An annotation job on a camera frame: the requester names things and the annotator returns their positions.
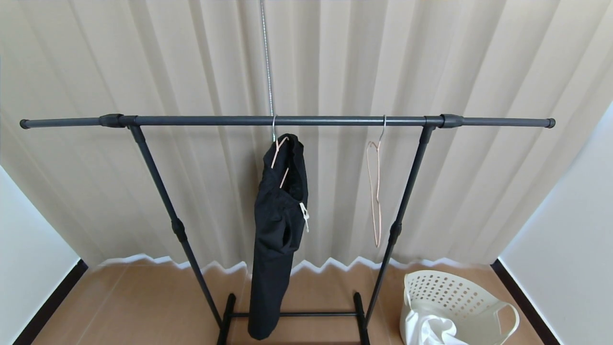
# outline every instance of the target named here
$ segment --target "floor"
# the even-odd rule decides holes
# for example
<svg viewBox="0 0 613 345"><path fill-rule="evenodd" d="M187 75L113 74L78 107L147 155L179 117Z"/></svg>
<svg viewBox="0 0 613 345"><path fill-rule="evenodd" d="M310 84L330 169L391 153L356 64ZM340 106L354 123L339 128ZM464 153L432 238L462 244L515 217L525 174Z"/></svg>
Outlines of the floor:
<svg viewBox="0 0 613 345"><path fill-rule="evenodd" d="M402 308L403 276L419 269L389 267L368 327L373 345L402 345L398 331ZM467 278L501 300L515 304L488 266L434 267ZM296 272L283 300L284 311L333 311L353 309L352 292L370 301L378 270L356 263L349 271L329 265L316 274L308 268ZM205 279L218 309L223 313L229 292L237 296L237 311L247 311L250 280L246 269L231 274L217 267ZM512 321L501 313L503 328ZM246 330L246 320L233 321L229 344L258 343ZM173 263L148 260L90 269L34 341L35 345L62 344L215 344L218 329L190 269ZM282 318L262 344L357 344L357 323L352 317ZM520 311L520 326L507 345L542 344Z"/></svg>

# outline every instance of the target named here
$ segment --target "horizontal rod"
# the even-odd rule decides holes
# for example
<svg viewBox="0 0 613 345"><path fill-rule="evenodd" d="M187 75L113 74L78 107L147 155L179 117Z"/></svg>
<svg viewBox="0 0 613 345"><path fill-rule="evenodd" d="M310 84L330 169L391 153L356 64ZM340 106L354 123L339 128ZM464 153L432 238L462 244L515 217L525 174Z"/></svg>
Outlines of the horizontal rod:
<svg viewBox="0 0 613 345"><path fill-rule="evenodd" d="M305 317L305 316L356 316L355 311L298 311L298 312L282 312L281 317ZM248 312L233 312L230 317L249 317Z"/></svg>
<svg viewBox="0 0 613 345"><path fill-rule="evenodd" d="M552 128L552 118L465 118L458 115L439 116L278 116L277 126L518 126ZM41 127L106 126L272 126L271 116L123 116L109 114L91 118L56 118L21 120L24 129Z"/></svg>

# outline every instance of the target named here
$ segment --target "clothes hanger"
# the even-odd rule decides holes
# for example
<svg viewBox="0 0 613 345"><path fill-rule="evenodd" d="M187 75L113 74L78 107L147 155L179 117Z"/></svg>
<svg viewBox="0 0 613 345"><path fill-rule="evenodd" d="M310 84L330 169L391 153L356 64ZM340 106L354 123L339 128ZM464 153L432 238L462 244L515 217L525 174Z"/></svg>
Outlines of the clothes hanger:
<svg viewBox="0 0 613 345"><path fill-rule="evenodd" d="M275 119L276 119L276 114L273 115L273 117L272 117L272 142L274 142L275 145L276 145L276 151L275 151L275 156L272 158L272 164L270 165L271 169L275 167L276 156L279 154L279 149L281 148L281 145L283 145L283 143L287 140L287 137L285 137L279 143L278 140L276 139ZM287 177L287 172L288 171L289 171L289 168L286 168L285 169L285 174L283 174L283 179L281 180L281 185L279 186L279 188L283 187L283 182L285 182L285 178Z"/></svg>
<svg viewBox="0 0 613 345"><path fill-rule="evenodd" d="M378 248L381 244L381 203L379 202L379 185L381 184L381 164L379 163L379 149L381 148L381 140L383 139L383 133L385 133L385 127L387 124L387 117L383 115L383 130L381 131L381 135L379 136L378 144L375 144L373 141L369 141L366 146L366 165L368 167L368 183L370 184L370 209L373 213L373 231L375 233L375 246ZM377 191L375 193L375 199L373 199L373 179L370 175L370 160L368 159L368 149L370 147L374 147L377 152ZM375 200L377 202L378 208L378 220L379 220L379 229L377 230L376 220L375 220Z"/></svg>

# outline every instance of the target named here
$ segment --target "perforated basket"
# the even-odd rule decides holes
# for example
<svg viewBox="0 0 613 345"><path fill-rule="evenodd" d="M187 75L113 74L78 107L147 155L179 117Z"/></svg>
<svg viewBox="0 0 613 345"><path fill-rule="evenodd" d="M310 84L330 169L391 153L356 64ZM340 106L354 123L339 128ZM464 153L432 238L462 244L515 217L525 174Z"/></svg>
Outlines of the perforated basket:
<svg viewBox="0 0 613 345"><path fill-rule="evenodd" d="M514 326L500 329L498 312L510 307ZM439 271L416 271L405 276L405 305L400 317L400 334L406 344L406 320L410 310L451 319L456 338L470 345L501 345L519 326L515 307L502 302L477 284Z"/></svg>

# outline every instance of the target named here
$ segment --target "curtain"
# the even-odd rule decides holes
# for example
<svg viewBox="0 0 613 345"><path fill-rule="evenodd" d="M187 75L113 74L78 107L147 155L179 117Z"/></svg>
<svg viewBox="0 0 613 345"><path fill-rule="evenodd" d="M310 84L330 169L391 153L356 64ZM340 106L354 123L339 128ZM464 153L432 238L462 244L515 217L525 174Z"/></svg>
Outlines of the curtain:
<svg viewBox="0 0 613 345"><path fill-rule="evenodd" d="M494 261L613 98L610 1L266 0L265 11L279 116L556 119L435 130L400 262ZM0 58L0 163L89 265L186 259L127 130L25 131L21 118L269 114L257 1L0 0ZM200 263L249 263L270 128L143 130ZM310 232L296 263L383 257L420 130L385 131L376 248L365 148L381 128L276 129L305 145Z"/></svg>

